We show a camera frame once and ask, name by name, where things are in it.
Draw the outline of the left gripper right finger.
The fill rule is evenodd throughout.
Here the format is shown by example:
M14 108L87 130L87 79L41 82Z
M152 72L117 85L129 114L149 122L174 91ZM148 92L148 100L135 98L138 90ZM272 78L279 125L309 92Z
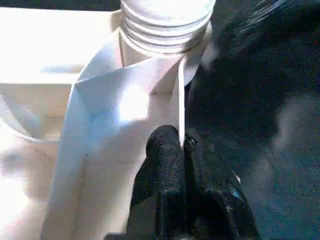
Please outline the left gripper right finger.
M259 240L255 217L227 162L189 129L184 139L187 230L194 240Z

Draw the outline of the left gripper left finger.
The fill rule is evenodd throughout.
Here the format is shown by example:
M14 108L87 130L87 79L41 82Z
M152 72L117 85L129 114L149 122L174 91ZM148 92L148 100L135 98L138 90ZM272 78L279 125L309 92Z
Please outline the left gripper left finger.
M130 240L175 240L186 233L184 154L177 129L149 136L133 185L126 234Z

